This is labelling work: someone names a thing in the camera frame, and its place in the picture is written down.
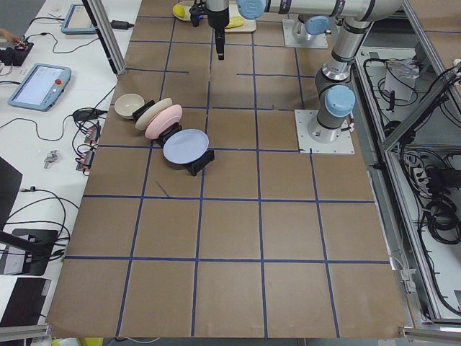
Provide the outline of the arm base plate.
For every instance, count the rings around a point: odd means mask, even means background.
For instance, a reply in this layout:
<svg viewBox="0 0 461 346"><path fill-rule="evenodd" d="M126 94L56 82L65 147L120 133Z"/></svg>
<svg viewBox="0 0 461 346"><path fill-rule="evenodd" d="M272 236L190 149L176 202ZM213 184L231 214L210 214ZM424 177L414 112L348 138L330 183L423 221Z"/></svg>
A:
<svg viewBox="0 0 461 346"><path fill-rule="evenodd" d="M344 119L340 128L322 128L317 121L317 110L295 110L295 125L300 153L346 154L355 153L349 124Z"/></svg>
<svg viewBox="0 0 461 346"><path fill-rule="evenodd" d="M305 24L298 19L282 20L285 47L327 49L328 42L324 32L312 35L306 31Z"/></svg>

